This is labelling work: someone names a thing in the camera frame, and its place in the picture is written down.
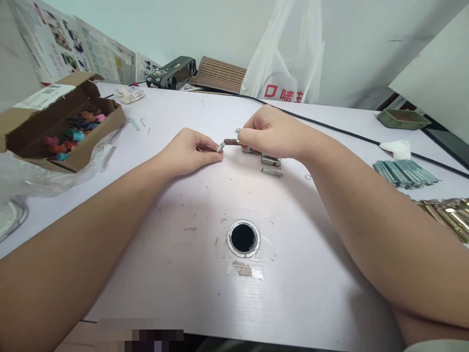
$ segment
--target poster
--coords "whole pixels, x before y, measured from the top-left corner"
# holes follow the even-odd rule
[[[40,0],[10,0],[9,5],[42,83],[79,70],[91,71],[75,20]]]
[[[75,19],[91,70],[107,83],[130,85],[135,82],[135,52],[78,17]]]
[[[148,75],[154,73],[161,65],[157,64],[152,59],[145,55],[137,52],[136,54],[136,65],[135,65],[135,80],[142,82],[147,79]]]

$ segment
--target black cable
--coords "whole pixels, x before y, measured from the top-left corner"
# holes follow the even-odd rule
[[[238,97],[241,97],[241,98],[254,100],[255,102],[258,102],[258,103],[260,103],[260,104],[262,104],[262,105],[270,105],[270,104],[268,104],[268,103],[266,103],[266,102],[263,102],[262,100],[259,100],[259,99],[257,99],[257,98],[253,98],[253,97],[248,96],[248,95],[241,95],[241,94],[240,94],[240,95],[234,95],[234,96],[238,96]],[[352,132],[349,132],[349,131],[341,130],[340,128],[337,128],[337,127],[334,127],[334,126],[325,124],[325,123],[323,123],[323,122],[319,122],[319,121],[312,120],[312,119],[310,119],[310,118],[307,118],[307,117],[304,117],[304,116],[295,114],[294,112],[287,111],[287,110],[280,109],[280,108],[277,108],[277,109],[283,111],[284,113],[287,113],[287,114],[289,114],[289,115],[292,115],[292,116],[294,116],[294,117],[296,117],[296,118],[299,118],[300,120],[308,121],[308,122],[311,122],[311,123],[313,123],[313,124],[315,124],[315,125],[319,125],[319,126],[326,127],[326,128],[328,128],[328,129],[333,130],[333,131],[336,131],[336,132],[340,132],[340,133],[347,134],[347,135],[349,135],[349,136],[352,136],[352,137],[361,139],[362,141],[365,141],[365,142],[368,142],[368,143],[372,143],[372,144],[375,144],[375,145],[377,145],[377,146],[379,146],[379,145],[381,144],[380,142],[377,142],[377,141],[375,141],[375,140],[373,140],[373,139],[366,138],[366,137],[363,137],[363,136],[361,136],[361,135],[359,135],[359,134],[352,133]],[[419,159],[421,159],[421,160],[425,160],[425,161],[427,161],[427,162],[429,162],[429,163],[431,163],[431,164],[437,165],[437,166],[439,166],[439,167],[441,167],[441,168],[443,168],[443,169],[446,169],[446,170],[451,171],[451,172],[453,172],[453,173],[455,173],[455,174],[458,174],[459,176],[462,176],[462,177],[465,177],[465,178],[469,179],[469,174],[466,174],[465,172],[459,171],[459,170],[457,170],[457,169],[455,169],[455,168],[453,168],[453,167],[451,167],[451,166],[448,166],[448,165],[446,165],[446,164],[443,164],[443,163],[441,163],[441,162],[439,162],[439,161],[430,159],[429,157],[426,157],[426,156],[423,156],[423,155],[420,155],[420,154],[417,154],[417,153],[411,153],[411,154],[412,154],[412,156],[414,156],[414,157],[417,157],[417,158],[419,158]]]

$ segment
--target black device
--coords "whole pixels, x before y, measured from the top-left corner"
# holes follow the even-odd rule
[[[179,56],[169,64],[148,76],[147,86],[151,88],[180,89],[195,75],[195,59]]]

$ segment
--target hand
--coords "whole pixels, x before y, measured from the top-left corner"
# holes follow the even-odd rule
[[[188,128],[182,129],[155,158],[170,176],[182,176],[199,167],[223,160],[218,145],[209,137]]]
[[[304,149],[311,127],[299,122],[270,105],[264,105],[246,122],[238,133],[238,139],[245,146],[274,157],[298,159]]]

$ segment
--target person's left hand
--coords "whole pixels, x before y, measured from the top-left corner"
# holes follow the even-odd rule
[[[203,165],[223,160],[223,151],[217,153],[217,147],[206,135],[184,128],[155,158],[172,176],[182,176]]]

